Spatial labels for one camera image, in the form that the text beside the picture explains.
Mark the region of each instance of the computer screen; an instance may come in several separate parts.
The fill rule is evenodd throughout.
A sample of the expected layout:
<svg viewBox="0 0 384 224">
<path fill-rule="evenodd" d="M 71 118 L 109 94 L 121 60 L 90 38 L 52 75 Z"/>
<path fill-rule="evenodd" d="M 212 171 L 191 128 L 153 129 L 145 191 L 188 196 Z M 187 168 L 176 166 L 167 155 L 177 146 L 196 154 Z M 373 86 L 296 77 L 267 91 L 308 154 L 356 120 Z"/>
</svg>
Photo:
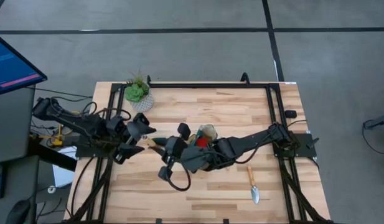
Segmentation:
<svg viewBox="0 0 384 224">
<path fill-rule="evenodd" d="M 46 79 L 38 68 L 0 38 L 0 94 Z"/>
</svg>

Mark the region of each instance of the wooden table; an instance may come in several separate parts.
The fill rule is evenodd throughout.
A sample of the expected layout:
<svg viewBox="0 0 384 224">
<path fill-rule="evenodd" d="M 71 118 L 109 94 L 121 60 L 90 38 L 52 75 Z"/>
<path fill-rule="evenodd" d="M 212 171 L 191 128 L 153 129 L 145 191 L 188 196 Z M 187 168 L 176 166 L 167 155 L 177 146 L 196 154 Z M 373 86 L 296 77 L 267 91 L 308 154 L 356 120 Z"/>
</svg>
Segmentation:
<svg viewBox="0 0 384 224">
<path fill-rule="evenodd" d="M 97 103 L 98 110 L 107 107 L 111 84 L 96 84 L 93 101 Z M 297 85 L 280 83 L 280 87 L 284 109 L 297 111 L 297 118 L 288 119 L 288 123 L 305 119 Z M 156 133 L 149 135 L 151 138 L 178 135 L 180 122 L 187 123 L 192 133 L 201 124 L 214 124 L 219 137 L 243 137 L 262 131 L 271 124 L 264 89 L 152 88 L 152 93 L 154 108 L 145 113 L 151 122 L 150 126 L 157 129 Z M 272 95 L 277 109 L 276 97 L 274 93 Z M 132 115 L 136 114 L 126 100 L 123 109 Z M 304 133 L 308 128 L 302 122 L 292 125 L 290 130 Z M 239 161 L 246 159 L 251 152 L 245 153 Z M 87 160 L 81 159 L 77 164 L 70 195 L 73 194 L 75 182 Z M 80 181 L 75 208 L 90 193 L 95 163 L 96 160 L 89 165 Z M 329 219 L 317 167 L 306 158 L 296 158 L 296 164 L 304 195 L 319 214 Z M 224 218 L 228 218 L 230 223 L 288 223 L 279 164 L 271 145 L 261 147 L 249 162 L 260 190 L 261 198 L 257 205 L 251 199 L 246 164 L 235 164 L 227 170 L 198 171 L 192 174 L 192 186 L 186 192 L 174 190 L 157 176 L 163 165 L 160 155 L 152 150 L 143 151 L 123 165 L 114 164 L 105 222 L 154 223 L 156 218 L 161 218 L 163 223 L 221 223 Z M 186 186 L 187 179 L 181 166 L 174 166 L 173 171 L 172 180 L 175 184 Z M 292 191 L 291 195 L 295 216 L 299 218 Z M 95 202 L 94 218 L 98 216 L 99 205 L 100 196 Z"/>
</svg>

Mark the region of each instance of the succulent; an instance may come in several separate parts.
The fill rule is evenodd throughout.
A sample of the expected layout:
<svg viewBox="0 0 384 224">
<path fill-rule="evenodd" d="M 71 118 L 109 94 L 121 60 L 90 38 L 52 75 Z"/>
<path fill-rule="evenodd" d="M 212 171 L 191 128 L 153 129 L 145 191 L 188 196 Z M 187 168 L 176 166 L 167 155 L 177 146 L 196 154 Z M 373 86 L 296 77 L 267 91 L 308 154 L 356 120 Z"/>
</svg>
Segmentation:
<svg viewBox="0 0 384 224">
<path fill-rule="evenodd" d="M 125 98 L 128 101 L 139 103 L 147 94 L 149 94 L 149 86 L 143 82 L 143 77 L 141 75 L 135 77 L 134 80 L 130 80 L 128 84 L 128 87 L 125 88 Z"/>
</svg>

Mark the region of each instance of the white plant pot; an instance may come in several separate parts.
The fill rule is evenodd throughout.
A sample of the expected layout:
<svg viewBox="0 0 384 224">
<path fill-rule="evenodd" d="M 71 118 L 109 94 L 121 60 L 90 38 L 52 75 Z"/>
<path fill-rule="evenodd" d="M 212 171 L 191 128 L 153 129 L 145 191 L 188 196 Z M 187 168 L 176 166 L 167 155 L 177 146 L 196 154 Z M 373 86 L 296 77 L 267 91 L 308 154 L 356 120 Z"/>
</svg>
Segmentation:
<svg viewBox="0 0 384 224">
<path fill-rule="evenodd" d="M 150 110 L 154 104 L 152 91 L 149 89 L 149 94 L 147 94 L 140 102 L 135 103 L 130 101 L 130 103 L 134 110 L 136 110 L 137 112 L 145 112 Z"/>
</svg>

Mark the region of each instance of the concrete floor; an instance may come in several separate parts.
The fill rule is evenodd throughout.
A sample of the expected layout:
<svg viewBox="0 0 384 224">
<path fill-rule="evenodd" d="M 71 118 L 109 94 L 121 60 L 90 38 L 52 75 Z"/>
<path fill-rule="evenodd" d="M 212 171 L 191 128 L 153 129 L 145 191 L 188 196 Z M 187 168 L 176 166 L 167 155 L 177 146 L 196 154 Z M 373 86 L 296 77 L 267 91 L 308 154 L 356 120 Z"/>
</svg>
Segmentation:
<svg viewBox="0 0 384 224">
<path fill-rule="evenodd" d="M 384 27 L 384 0 L 270 0 L 279 27 Z M 0 30 L 266 27 L 259 0 L 5 0 Z M 384 114 L 384 32 L 276 33 L 285 81 L 297 82 L 335 222 L 384 223 L 384 156 L 362 122 Z M 141 69 L 153 80 L 275 81 L 267 33 L 2 35 L 49 80 L 39 88 L 92 95 L 98 81 Z M 37 91 L 36 97 L 54 96 Z M 61 104 L 79 110 L 84 103 Z M 384 128 L 367 132 L 384 151 Z M 39 185 L 53 183 L 42 163 Z M 48 200 L 55 207 L 68 189 Z M 41 217 L 59 222 L 63 213 Z"/>
</svg>

